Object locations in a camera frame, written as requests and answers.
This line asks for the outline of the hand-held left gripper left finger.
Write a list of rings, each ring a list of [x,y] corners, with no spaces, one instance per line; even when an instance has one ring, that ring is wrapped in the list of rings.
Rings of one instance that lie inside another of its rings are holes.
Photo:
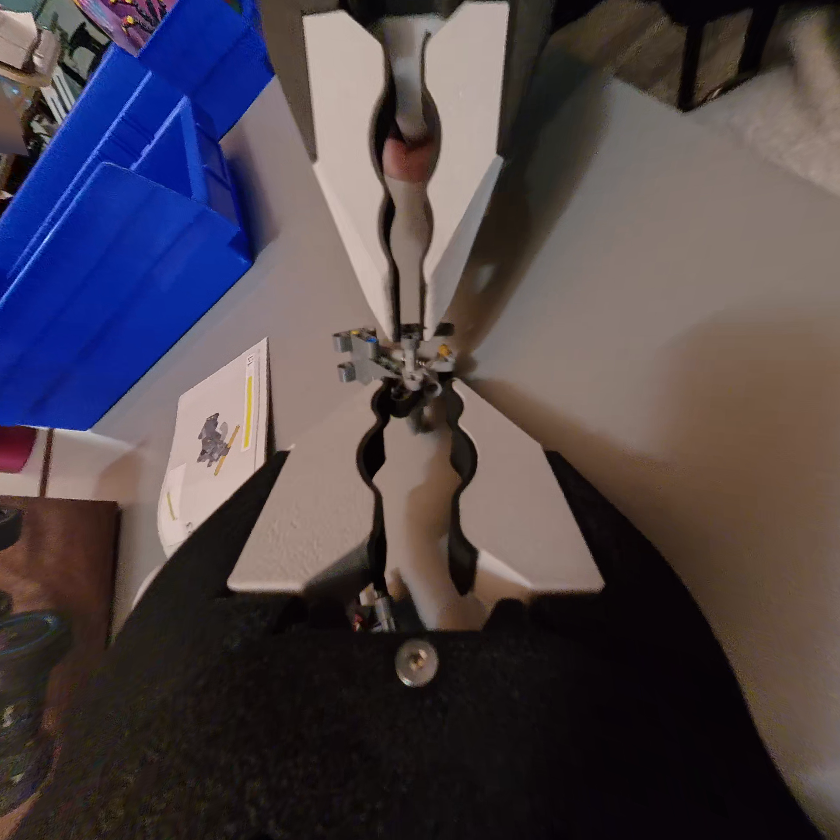
[[[382,494],[387,385],[364,385],[291,447],[227,587],[357,595],[385,585]]]

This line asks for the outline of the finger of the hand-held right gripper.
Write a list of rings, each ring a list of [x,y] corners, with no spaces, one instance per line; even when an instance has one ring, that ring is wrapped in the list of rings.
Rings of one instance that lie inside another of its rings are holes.
[[[427,184],[432,234],[423,261],[426,330],[438,328],[454,298],[501,171],[508,19],[507,2],[464,2],[424,48],[425,89],[439,128]]]
[[[390,72],[382,44],[343,10],[303,18],[316,144],[312,169],[365,299],[387,339],[396,331],[394,266],[375,123]]]

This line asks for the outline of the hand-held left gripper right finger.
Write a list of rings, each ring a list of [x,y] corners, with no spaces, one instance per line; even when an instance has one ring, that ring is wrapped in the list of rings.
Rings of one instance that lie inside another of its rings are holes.
[[[540,443],[464,381],[448,383],[458,476],[448,569],[461,595],[593,595],[604,580]]]

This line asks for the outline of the grey lego suspension assembly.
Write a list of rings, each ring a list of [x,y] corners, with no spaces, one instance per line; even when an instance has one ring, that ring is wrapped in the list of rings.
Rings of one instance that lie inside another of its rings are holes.
[[[345,358],[338,364],[339,379],[363,385],[384,381],[391,415],[407,420],[413,434],[427,434],[435,424],[434,404],[455,372],[454,332],[450,322],[441,322],[431,339],[418,323],[402,324],[394,340],[380,339],[373,328],[336,332],[333,348]]]

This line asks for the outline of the lego instruction booklet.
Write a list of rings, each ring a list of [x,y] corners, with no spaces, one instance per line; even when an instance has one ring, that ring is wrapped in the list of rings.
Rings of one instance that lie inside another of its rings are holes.
[[[177,403],[156,518],[166,559],[266,462],[268,350],[262,339]]]

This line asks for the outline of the lego set box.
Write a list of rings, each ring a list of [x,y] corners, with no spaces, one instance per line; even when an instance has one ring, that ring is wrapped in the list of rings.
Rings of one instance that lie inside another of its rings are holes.
[[[2,832],[48,779],[109,640],[115,502],[2,496]]]

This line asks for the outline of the person's right hand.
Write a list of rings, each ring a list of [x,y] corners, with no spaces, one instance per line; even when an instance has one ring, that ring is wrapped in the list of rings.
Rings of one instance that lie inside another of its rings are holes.
[[[432,169],[433,158],[433,138],[408,143],[401,136],[390,135],[383,146],[383,175],[399,182],[426,183]]]

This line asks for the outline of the blue plastic storage bin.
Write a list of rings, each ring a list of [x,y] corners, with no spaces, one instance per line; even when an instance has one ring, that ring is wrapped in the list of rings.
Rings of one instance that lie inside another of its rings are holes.
[[[2,288],[36,245],[42,225],[80,175],[86,181],[101,162],[130,169],[189,98],[119,47],[110,47],[54,138],[27,173],[1,222]]]
[[[216,140],[275,75],[257,1],[175,2],[138,60],[198,109]]]
[[[2,296],[2,425],[87,430],[251,258],[226,162],[179,192],[100,164]]]

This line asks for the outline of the colourful printed box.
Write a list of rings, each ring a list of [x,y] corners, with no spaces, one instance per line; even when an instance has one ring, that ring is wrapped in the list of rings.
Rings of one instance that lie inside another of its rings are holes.
[[[116,46],[137,56],[176,1],[74,1],[89,22]]]

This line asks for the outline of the black chair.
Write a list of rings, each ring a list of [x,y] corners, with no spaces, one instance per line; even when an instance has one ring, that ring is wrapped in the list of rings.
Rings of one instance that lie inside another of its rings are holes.
[[[718,98],[754,78],[762,64],[776,18],[784,3],[780,1],[668,1],[660,2],[670,20],[686,29],[686,39],[676,98],[677,109],[690,112],[697,108],[697,73],[706,26],[743,10],[750,11],[742,52],[735,76],[722,83],[705,100]]]

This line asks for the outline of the brown cardboard box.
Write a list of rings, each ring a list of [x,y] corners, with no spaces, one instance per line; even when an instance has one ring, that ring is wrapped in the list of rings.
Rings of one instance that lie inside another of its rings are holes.
[[[19,85],[51,85],[61,53],[60,39],[40,28],[28,12],[1,8],[1,76]]]

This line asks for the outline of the maroon bottle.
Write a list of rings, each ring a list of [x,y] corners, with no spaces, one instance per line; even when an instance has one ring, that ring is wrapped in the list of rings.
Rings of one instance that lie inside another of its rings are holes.
[[[1,426],[1,473],[17,476],[28,469],[42,475],[49,464],[53,437],[52,428]]]

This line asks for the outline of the white fluffy rug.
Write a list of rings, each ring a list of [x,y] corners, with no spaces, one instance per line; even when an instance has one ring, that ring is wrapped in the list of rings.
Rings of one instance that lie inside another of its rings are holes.
[[[767,69],[696,110],[752,152],[839,195],[839,12],[791,14],[771,40]]]

